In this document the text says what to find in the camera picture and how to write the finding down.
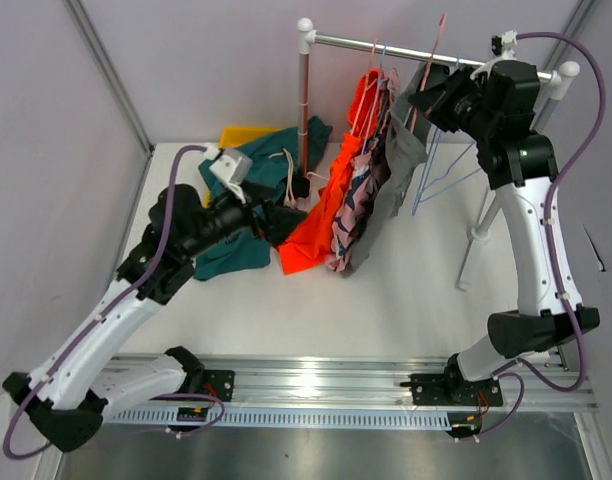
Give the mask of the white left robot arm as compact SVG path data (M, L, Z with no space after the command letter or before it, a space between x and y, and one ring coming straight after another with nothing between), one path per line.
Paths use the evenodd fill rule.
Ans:
M26 414L49 445L68 453L114 415L151 399L223 402L206 390L204 364L181 346L119 375L102 371L193 278L197 256L242 230L277 247L307 214L277 204L269 188L246 182L241 196L225 191L208 207L194 187L174 184L159 194L148 216L141 241L87 319L42 365L4 380L3 389L18 406L11 428Z

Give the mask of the black shorts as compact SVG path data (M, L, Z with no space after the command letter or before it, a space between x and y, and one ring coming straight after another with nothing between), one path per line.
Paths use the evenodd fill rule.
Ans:
M299 209L297 201L306 199L309 194L310 181L308 179L301 175L294 176L291 180L284 177L274 189L272 202L275 205Z

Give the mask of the blue hanger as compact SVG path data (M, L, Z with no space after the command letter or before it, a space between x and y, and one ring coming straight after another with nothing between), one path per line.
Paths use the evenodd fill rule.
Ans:
M476 167L459 178L455 177L453 180L450 179L452 174L457 171L457 168L460 166L462 161L466 159L467 155L474 151L474 144L467 143L446 166L445 170L440 175L433 177L433 167L436 164L436 158L440 147L443 145L441 140L442 132L437 128L433 128L431 130L430 143L427 147L427 161L423 166L420 181L418 183L412 204L412 216L415 216L418 213L422 204L427 203L430 200L433 200L448 192L449 190L456 188L470 178L474 177L480 171L480 168Z
M388 44L385 43L383 45L382 51L380 53L379 75L378 75L378 79L377 79L377 86L376 86L375 96L373 98L373 103L371 105L370 114L369 114L369 117L368 117L368 123L367 123L367 127L366 127L364 143L363 143L363 146L362 146L361 154L365 154L366 153L367 145L368 145L369 141L371 140L371 138L373 137L375 131L377 130L378 115L376 114L376 112L377 112L378 104L380 103L380 99L381 99L381 96L382 96L382 85L383 85L383 83L385 82L385 79L386 79L386 74L384 72L384 59L385 59L385 56L386 56L386 48L387 47L388 47Z
M440 65L439 63L435 62L434 58L425 90L439 84L441 81L445 80L451 73L454 73L459 70L463 65L464 62L462 61L460 56L457 56L456 60L448 66Z

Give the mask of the pink patterned shorts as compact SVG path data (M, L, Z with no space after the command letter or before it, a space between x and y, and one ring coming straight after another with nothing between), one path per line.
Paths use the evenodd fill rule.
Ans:
M364 236L380 188L390 177L390 168L385 158L385 140L390 125L390 110L400 90L396 69L386 73L382 85L382 96L378 104L377 130L367 145L365 154L351 160L352 174L341 207L333 219L331 242L332 253L327 256L328 269L348 272L357 256L359 241Z

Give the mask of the grey shorts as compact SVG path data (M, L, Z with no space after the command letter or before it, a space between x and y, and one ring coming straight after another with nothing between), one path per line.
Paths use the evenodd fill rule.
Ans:
M431 124L420 114L414 132L410 133L411 105L407 96L418 87L423 75L420 66L410 83L400 88L390 110L390 125L386 133L385 158L390 168L390 177L377 194L374 211L368 221L367 230L359 241L357 256L348 272L338 273L344 278L353 275L367 260L370 249L377 240L386 222L397 216L410 187L415 169L426 163L426 145Z

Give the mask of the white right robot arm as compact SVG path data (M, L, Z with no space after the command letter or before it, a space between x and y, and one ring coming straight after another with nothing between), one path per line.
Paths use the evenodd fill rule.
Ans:
M504 214L517 272L517 307L493 313L487 334L451 357L442 380L454 403L475 396L479 382L527 355L569 342L598 327L599 311L584 304L572 278L558 218L558 171L551 141L532 129L541 82L535 66L501 60L463 67L442 83L408 97L444 132L462 131Z

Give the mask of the teal shorts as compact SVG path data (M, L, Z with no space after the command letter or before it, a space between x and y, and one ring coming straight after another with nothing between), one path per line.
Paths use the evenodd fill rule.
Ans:
M315 169L322 160L333 127L320 117L308 120L309 168ZM278 130L245 143L237 148L252 160L246 179L271 187L273 200L280 204L285 198L289 165L299 169L298 133L295 127ZM196 259L194 278L208 281L216 276L242 270L260 269L270 264L270 244L242 230L207 250Z

